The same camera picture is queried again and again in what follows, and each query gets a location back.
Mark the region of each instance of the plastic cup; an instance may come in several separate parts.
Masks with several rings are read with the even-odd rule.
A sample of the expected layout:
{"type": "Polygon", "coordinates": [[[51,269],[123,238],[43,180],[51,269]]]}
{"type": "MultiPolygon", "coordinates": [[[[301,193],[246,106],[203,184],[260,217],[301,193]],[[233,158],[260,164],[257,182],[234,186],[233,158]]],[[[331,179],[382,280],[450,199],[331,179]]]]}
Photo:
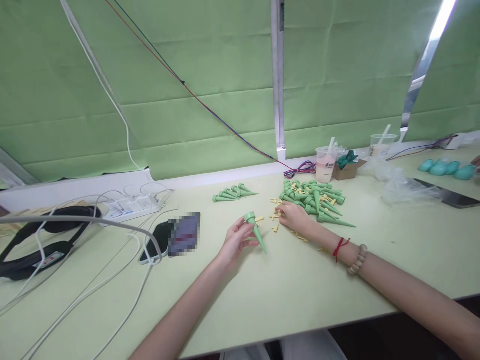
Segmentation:
{"type": "Polygon", "coordinates": [[[335,162],[337,161],[338,150],[329,147],[318,147],[316,149],[316,173],[315,178],[319,183],[329,183],[334,173],[335,162]]]}
{"type": "Polygon", "coordinates": [[[398,135],[387,134],[383,138],[382,143],[379,144],[382,136],[383,134],[375,134],[370,136],[370,150],[368,151],[368,155],[373,158],[386,158],[389,154],[390,147],[392,146],[393,142],[396,138],[399,137],[398,135]]]}

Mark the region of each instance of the wooden bead bracelet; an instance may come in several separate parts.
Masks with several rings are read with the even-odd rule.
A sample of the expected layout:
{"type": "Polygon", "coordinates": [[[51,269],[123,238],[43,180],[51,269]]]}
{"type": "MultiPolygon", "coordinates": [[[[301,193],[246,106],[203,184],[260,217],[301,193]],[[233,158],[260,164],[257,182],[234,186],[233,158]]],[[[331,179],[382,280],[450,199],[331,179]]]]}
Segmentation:
{"type": "Polygon", "coordinates": [[[360,245],[360,253],[358,254],[358,257],[356,258],[355,263],[348,269],[348,273],[350,275],[356,275],[362,265],[364,264],[365,258],[367,257],[367,254],[369,253],[369,248],[367,245],[360,245]]]}

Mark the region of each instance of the small brown box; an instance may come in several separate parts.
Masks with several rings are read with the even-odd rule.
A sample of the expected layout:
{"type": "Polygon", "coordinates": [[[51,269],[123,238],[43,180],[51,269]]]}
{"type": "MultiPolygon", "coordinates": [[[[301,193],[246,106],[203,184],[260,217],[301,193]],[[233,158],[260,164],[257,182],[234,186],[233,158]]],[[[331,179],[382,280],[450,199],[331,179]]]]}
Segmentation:
{"type": "Polygon", "coordinates": [[[333,168],[332,177],[338,181],[353,179],[357,175],[358,168],[366,163],[365,160],[358,160],[358,162],[354,162],[353,164],[347,164],[343,170],[340,170],[339,165],[336,163],[333,168]]]}

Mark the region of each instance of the fluorescent light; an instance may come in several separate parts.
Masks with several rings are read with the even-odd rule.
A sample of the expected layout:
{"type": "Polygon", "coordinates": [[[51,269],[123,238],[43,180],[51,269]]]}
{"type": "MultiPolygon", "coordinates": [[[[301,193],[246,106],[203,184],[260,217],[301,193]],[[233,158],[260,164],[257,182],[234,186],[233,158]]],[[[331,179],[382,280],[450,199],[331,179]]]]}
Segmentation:
{"type": "Polygon", "coordinates": [[[456,0],[443,0],[440,11],[438,12],[438,16],[436,17],[435,24],[433,25],[433,29],[431,30],[430,41],[438,40],[442,37],[455,2],[456,0]]]}

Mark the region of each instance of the forearm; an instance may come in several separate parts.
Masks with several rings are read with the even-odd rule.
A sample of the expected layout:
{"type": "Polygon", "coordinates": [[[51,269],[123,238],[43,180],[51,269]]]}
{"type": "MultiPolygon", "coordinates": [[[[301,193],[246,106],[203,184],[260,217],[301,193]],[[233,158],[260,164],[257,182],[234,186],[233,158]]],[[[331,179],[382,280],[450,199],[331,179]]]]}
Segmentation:
{"type": "MultiPolygon", "coordinates": [[[[319,224],[305,235],[330,253],[337,248],[340,237],[319,224]]],[[[350,267],[357,259],[359,247],[343,246],[338,259],[350,267]]],[[[377,289],[464,359],[480,357],[480,319],[441,292],[400,270],[372,253],[358,275],[377,289]]]]}
{"type": "Polygon", "coordinates": [[[177,359],[224,279],[224,267],[219,260],[212,261],[135,350],[130,360],[177,359]]]}

